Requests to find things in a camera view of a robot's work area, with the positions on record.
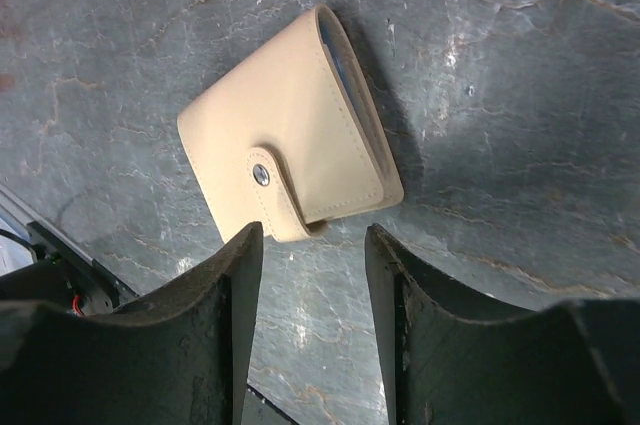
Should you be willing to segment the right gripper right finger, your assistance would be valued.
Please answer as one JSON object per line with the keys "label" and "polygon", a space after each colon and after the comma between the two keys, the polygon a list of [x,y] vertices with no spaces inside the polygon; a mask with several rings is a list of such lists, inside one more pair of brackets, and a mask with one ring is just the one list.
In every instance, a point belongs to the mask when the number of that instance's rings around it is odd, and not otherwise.
{"label": "right gripper right finger", "polygon": [[365,268],[393,424],[635,424],[639,303],[531,311],[483,294],[380,225]]}

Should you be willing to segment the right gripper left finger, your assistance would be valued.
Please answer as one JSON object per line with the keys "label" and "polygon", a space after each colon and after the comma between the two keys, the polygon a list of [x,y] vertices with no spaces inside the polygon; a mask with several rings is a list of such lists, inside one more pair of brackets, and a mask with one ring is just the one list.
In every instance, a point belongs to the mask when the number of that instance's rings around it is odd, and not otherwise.
{"label": "right gripper left finger", "polygon": [[42,300],[1,307],[5,424],[238,424],[256,322],[263,228],[110,314]]}

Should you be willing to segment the beige leather card holder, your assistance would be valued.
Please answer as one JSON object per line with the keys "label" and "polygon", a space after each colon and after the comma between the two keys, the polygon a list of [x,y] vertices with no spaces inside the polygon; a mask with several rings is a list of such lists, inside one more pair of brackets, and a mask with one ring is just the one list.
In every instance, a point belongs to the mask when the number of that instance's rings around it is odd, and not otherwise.
{"label": "beige leather card holder", "polygon": [[181,143],[223,240],[259,222],[280,242],[404,196],[344,28],[319,4],[186,107]]}

